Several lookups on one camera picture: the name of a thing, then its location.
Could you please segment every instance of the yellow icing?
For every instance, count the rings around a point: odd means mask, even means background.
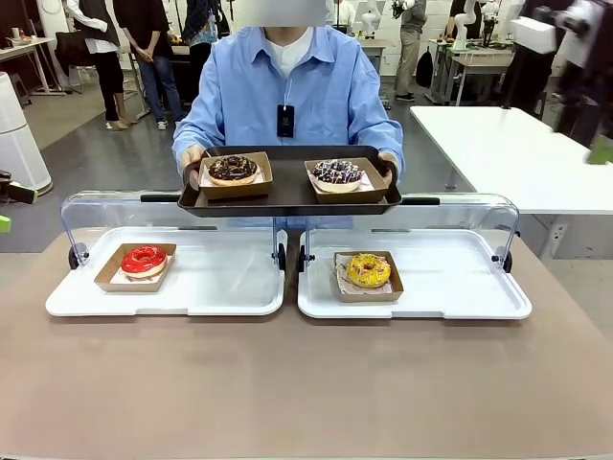
[[[353,256],[347,266],[349,279],[364,288],[379,288],[390,279],[392,268],[385,258],[374,254]]]

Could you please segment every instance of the red icing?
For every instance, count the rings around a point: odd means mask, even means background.
[[[162,264],[166,260],[166,252],[157,246],[141,246],[132,249],[122,260],[122,270],[125,273],[143,273]]]

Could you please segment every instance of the beige pants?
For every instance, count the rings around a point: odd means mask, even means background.
[[[402,51],[396,72],[396,94],[404,96],[409,92],[409,83],[415,74],[420,54],[420,34],[400,31]]]

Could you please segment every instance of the white tray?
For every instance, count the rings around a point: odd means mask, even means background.
[[[369,250],[392,253],[404,293],[391,304],[344,304],[333,254]],[[310,253],[315,260],[299,275],[298,306],[313,318],[522,319],[532,311],[512,276],[491,261],[488,243],[470,230],[313,230]]]
[[[278,241],[287,247],[287,234]],[[104,292],[94,278],[124,242],[176,243],[175,260],[158,292]],[[274,264],[271,229],[233,231],[120,227],[90,248],[47,299],[54,316],[187,314],[265,315],[283,302],[285,273]]]

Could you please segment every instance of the shirt collar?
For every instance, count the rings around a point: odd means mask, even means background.
[[[329,44],[328,32],[325,27],[313,28],[313,40],[310,43],[305,59],[316,58],[322,62],[334,62],[334,56]],[[254,27],[249,34],[249,57],[253,63],[260,52],[265,52],[270,58],[273,57],[272,50],[266,42],[263,27]]]

